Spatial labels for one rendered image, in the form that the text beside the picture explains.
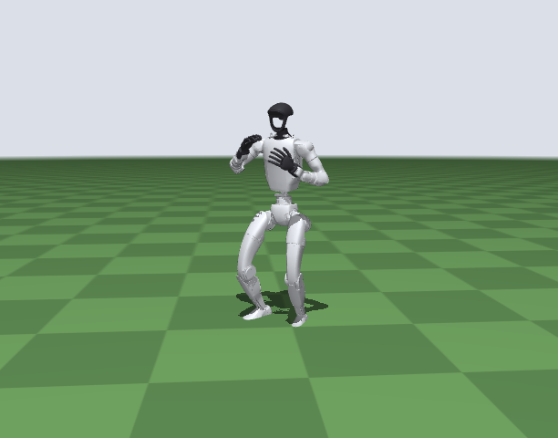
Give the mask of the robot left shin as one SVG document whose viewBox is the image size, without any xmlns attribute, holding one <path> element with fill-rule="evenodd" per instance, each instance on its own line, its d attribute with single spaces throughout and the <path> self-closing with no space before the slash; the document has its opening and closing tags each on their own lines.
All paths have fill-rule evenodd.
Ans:
<svg viewBox="0 0 558 438">
<path fill-rule="evenodd" d="M 291 303 L 295 307 L 296 315 L 302 315 L 302 317 L 305 318 L 305 284 L 303 281 L 303 274 L 301 272 L 298 280 L 295 282 L 295 286 L 288 285 L 287 290 Z"/>
</svg>

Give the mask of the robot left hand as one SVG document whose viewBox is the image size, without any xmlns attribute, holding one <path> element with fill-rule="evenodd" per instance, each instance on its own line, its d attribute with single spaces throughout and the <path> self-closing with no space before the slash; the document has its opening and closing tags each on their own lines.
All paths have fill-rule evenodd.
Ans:
<svg viewBox="0 0 558 438">
<path fill-rule="evenodd" d="M 270 158 L 280 162 L 273 162 L 273 161 L 269 161 L 270 163 L 280 167 L 281 169 L 288 171 L 290 174 L 292 174 L 294 177 L 298 177 L 294 174 L 294 172 L 297 170 L 297 167 L 300 167 L 297 163 L 294 162 L 294 160 L 292 159 L 292 156 L 289 152 L 289 150 L 287 150 L 285 147 L 283 147 L 283 150 L 286 152 L 287 155 L 285 155 L 282 151 L 280 151 L 277 148 L 274 148 L 274 150 L 280 152 L 283 156 L 281 156 L 280 154 L 274 152 L 274 151 L 270 151 L 270 153 L 276 155 L 277 157 L 279 157 L 282 160 L 279 160 L 277 158 L 275 158 L 274 156 L 269 155 Z M 301 168 L 301 167 L 300 167 Z"/>
</svg>

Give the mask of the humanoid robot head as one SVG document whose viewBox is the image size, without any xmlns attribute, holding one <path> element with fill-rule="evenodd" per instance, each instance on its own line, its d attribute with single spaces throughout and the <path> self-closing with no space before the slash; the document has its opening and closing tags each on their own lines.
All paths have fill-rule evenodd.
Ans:
<svg viewBox="0 0 558 438">
<path fill-rule="evenodd" d="M 277 136 L 274 137 L 275 140 L 283 140 L 289 137 L 283 137 L 283 135 L 288 134 L 292 137 L 289 133 L 287 128 L 285 128 L 285 124 L 287 121 L 288 116 L 294 114 L 293 109 L 286 103 L 276 103 L 274 104 L 268 111 L 267 111 L 270 119 L 270 124 L 273 131 L 276 132 Z M 283 124 L 281 128 L 276 128 L 273 124 L 273 118 L 278 118 L 279 120 L 283 120 Z"/>
</svg>

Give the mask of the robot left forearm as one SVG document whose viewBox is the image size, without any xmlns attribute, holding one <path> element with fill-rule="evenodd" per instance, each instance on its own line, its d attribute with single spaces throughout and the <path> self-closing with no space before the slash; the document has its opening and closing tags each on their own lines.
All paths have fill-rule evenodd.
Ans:
<svg viewBox="0 0 558 438">
<path fill-rule="evenodd" d="M 325 172 L 307 172 L 302 168 L 297 167 L 294 174 L 298 177 L 296 179 L 301 182 L 310 183 L 312 185 L 317 185 L 318 183 L 327 183 L 329 177 Z"/>
</svg>

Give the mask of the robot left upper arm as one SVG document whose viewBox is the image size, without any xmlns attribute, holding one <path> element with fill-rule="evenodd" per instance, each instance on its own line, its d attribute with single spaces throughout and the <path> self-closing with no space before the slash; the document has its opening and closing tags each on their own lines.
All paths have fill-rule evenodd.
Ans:
<svg viewBox="0 0 558 438">
<path fill-rule="evenodd" d="M 325 172 L 322 163 L 315 153 L 314 145 L 310 141 L 296 141 L 294 143 L 295 151 L 300 157 L 304 157 L 308 166 L 313 172 Z M 327 173 L 326 173 L 327 174 Z M 329 182 L 329 181 L 328 181 Z M 318 183 L 316 186 L 323 186 L 328 183 Z"/>
</svg>

